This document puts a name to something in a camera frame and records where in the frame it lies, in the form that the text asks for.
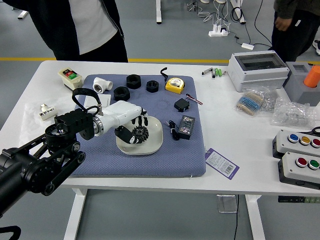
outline white shirt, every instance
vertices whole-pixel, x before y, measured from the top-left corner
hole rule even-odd
[[[69,0],[69,3],[80,54],[101,47],[117,33],[102,0]]]

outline barcode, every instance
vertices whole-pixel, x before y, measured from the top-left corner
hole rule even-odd
[[[229,166],[226,168],[226,170],[224,170],[224,172],[225,172],[226,174],[230,174],[230,172],[231,172],[233,169],[234,169],[234,166],[229,165]]]

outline price tag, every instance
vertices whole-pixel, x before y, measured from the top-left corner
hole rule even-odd
[[[212,148],[205,153],[205,163],[230,180],[239,170],[237,165]]]

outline plastic bag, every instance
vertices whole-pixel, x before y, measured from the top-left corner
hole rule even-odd
[[[244,87],[243,96],[237,102],[236,108],[251,116],[255,116],[258,112],[273,112],[277,97],[275,87]]]
[[[271,123],[284,127],[313,128],[316,125],[316,112],[310,104],[285,101],[278,97],[274,106]]]

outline black nut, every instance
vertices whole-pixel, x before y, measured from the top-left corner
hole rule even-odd
[[[129,89],[125,86],[119,86],[115,90],[113,90],[113,98],[116,101],[123,100],[127,101],[130,98]]]
[[[151,80],[146,83],[146,90],[150,93],[158,92],[159,83],[157,81]]]
[[[126,77],[126,86],[129,89],[138,89],[141,87],[141,77],[136,74],[131,74]]]

